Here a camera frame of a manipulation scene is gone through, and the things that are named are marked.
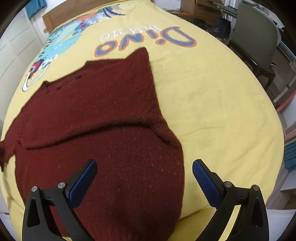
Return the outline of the grey green chair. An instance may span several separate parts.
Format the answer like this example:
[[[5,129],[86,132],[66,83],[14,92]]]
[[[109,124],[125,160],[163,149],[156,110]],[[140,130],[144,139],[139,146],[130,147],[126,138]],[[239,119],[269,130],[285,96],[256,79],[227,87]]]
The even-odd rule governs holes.
[[[236,24],[228,47],[234,49],[252,67],[255,77],[268,79],[266,91],[274,81],[271,66],[278,45],[278,28],[263,11],[240,3]]]

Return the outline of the yellow dino print bedspread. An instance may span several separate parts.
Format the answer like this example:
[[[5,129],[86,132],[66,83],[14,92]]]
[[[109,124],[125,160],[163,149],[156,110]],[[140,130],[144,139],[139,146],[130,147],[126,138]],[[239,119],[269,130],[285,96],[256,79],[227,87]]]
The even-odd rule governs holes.
[[[54,82],[88,61],[149,55],[163,118],[181,143],[184,194],[181,215],[167,240],[195,240],[214,214],[192,173],[201,159],[238,187],[257,184],[271,194],[283,155],[278,115],[257,78],[222,42],[151,1],[114,1],[59,25],[25,71],[10,101],[1,142],[23,106],[45,81]],[[16,163],[1,168],[1,191],[17,240],[22,200]]]

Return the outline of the stack of teal folded towels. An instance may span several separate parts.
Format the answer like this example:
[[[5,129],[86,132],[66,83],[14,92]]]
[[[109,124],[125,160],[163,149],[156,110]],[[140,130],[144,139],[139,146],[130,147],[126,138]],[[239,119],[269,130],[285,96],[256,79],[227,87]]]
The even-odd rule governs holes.
[[[284,148],[283,158],[285,162],[285,168],[288,172],[295,170],[296,166],[296,143],[292,141]]]

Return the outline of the white wardrobe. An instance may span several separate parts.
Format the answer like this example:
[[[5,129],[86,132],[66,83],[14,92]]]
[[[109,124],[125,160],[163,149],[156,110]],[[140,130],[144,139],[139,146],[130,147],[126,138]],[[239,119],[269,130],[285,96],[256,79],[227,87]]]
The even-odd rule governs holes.
[[[22,9],[1,37],[0,109],[1,121],[25,71],[41,50],[42,42]]]

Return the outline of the pink framed mirror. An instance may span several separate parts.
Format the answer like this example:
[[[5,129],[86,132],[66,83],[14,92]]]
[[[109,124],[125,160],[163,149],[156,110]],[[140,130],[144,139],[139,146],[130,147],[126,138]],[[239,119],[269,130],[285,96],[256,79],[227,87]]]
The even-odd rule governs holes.
[[[276,112],[279,113],[280,111],[282,111],[291,101],[292,99],[295,97],[296,95],[296,91],[294,91],[277,109]]]

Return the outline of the teal hanging cloth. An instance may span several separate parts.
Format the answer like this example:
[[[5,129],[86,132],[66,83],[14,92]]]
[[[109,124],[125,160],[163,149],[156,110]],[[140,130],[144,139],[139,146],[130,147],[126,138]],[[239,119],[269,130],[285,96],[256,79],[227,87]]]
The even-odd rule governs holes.
[[[31,0],[25,6],[25,10],[27,12],[28,18],[32,18],[34,15],[38,13],[41,9],[47,6],[46,0]]]

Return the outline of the wooden bed headboard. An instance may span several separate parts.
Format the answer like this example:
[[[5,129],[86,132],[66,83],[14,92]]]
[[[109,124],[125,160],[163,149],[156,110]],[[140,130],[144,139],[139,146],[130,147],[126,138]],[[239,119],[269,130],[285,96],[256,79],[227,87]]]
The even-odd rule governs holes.
[[[56,6],[42,16],[46,29],[51,33],[62,23],[96,7],[112,3],[109,0],[69,0]]]

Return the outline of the dark red knit sweater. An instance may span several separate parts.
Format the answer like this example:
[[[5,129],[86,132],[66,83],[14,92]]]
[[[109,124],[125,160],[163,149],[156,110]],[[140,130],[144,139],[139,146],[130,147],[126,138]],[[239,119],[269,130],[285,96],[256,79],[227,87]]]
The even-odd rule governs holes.
[[[52,188],[90,159],[98,173],[76,214],[92,237],[167,240],[181,215],[184,157],[145,48],[43,82],[1,142],[1,168],[15,161],[23,201],[33,186]]]

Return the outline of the wooden desk cabinet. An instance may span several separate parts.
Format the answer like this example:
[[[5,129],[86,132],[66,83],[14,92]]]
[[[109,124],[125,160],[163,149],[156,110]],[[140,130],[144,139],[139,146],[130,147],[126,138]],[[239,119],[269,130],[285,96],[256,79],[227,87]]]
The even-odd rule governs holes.
[[[200,19],[206,22],[207,25],[215,25],[217,17],[222,14],[221,9],[215,4],[224,5],[225,1],[213,0],[184,0],[181,1],[179,10],[167,10],[169,13],[178,16],[186,21]]]

